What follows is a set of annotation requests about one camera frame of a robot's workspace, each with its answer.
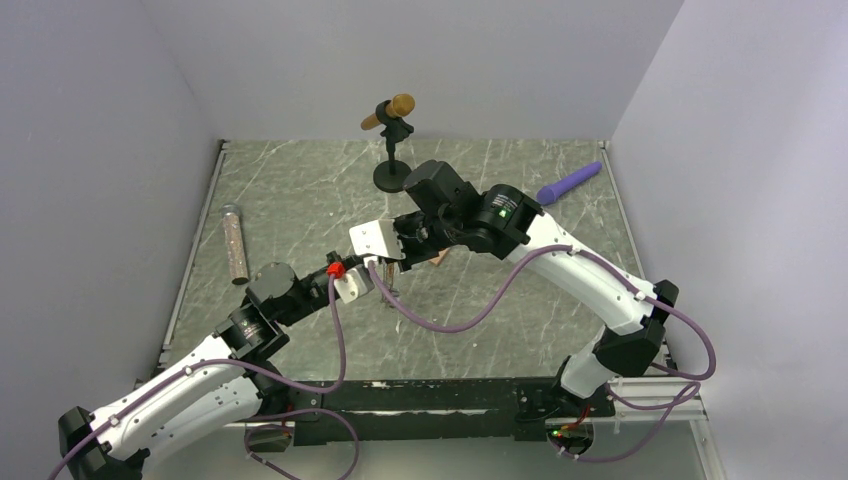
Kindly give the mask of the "red carabiner keyring with chain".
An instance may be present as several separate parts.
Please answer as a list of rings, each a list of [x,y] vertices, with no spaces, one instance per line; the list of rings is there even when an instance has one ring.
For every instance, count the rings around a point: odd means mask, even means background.
[[[390,293],[391,297],[395,300],[398,300],[400,297],[400,292],[395,286],[395,273],[396,273],[396,265],[394,263],[386,263],[382,265],[382,281],[386,286],[387,291]],[[394,309],[394,303],[388,299],[386,295],[383,295],[381,298],[381,302],[390,309]]]

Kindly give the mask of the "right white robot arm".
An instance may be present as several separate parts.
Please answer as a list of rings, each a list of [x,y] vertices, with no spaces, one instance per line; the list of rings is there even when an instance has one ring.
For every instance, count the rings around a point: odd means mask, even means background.
[[[381,234],[386,257],[408,270],[452,246],[524,266],[597,314],[600,334],[561,365],[553,406],[572,416],[614,376],[642,375],[658,353],[678,287],[652,284],[608,264],[519,189],[497,184],[480,193],[444,161],[428,160],[402,189],[417,211]]]

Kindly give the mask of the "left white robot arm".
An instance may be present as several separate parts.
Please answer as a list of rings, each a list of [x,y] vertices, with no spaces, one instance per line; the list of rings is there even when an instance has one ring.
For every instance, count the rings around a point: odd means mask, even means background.
[[[58,421],[60,463],[75,479],[140,479],[155,461],[234,421],[279,417],[290,392],[324,395],[344,382],[347,357],[338,302],[370,292],[371,259],[341,257],[298,277],[285,263],[262,267],[242,304],[177,363],[122,398],[88,411],[74,407]],[[286,328],[330,308],[339,352],[327,386],[284,377],[269,361],[289,341]]]

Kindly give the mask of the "peach block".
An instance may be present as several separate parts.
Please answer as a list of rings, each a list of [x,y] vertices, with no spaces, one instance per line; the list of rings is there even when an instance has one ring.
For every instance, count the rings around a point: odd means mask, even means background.
[[[448,249],[441,250],[435,257],[429,259],[428,262],[434,266],[439,266],[445,260],[448,253]]]

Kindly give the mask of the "black microphone stand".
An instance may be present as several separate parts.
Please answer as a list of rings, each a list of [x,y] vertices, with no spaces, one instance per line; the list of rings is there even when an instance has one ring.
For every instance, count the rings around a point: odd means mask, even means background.
[[[408,164],[396,158],[396,146],[414,133],[414,127],[404,118],[382,118],[383,131],[388,159],[378,164],[373,171],[375,186],[386,193],[398,193],[403,190],[403,182],[411,173]]]

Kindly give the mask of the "glitter tube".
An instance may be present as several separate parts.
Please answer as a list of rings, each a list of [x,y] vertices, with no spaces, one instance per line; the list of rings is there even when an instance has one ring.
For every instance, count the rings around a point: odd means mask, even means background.
[[[244,285],[249,282],[249,268],[244,246],[241,210],[234,203],[226,203],[221,207],[220,213],[231,283]]]

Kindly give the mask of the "brown microphone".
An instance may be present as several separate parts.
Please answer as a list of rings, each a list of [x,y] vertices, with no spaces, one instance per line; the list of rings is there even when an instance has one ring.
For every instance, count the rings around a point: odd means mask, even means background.
[[[375,107],[373,113],[368,115],[360,123],[363,131],[368,131],[383,124],[382,118],[398,119],[408,116],[416,106],[416,101],[411,94],[400,93]]]

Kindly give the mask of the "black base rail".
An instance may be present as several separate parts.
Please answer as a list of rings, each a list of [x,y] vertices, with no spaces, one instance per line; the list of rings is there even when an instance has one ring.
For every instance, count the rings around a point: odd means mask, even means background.
[[[558,400],[550,377],[345,381],[328,394],[278,389],[250,415],[278,423],[287,414],[296,446],[346,441],[508,437],[543,441],[548,432],[577,419],[611,418],[615,408],[603,389],[583,407]]]

